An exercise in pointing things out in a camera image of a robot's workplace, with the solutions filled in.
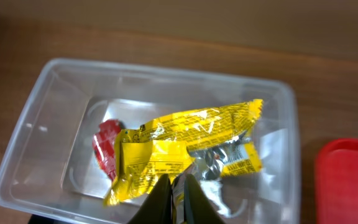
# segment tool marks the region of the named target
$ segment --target red candy wrapper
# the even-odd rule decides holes
[[[121,131],[119,120],[109,119],[101,123],[99,128],[100,131],[93,136],[92,146],[100,169],[114,181],[117,176],[116,157],[118,157],[114,152],[114,142]]]

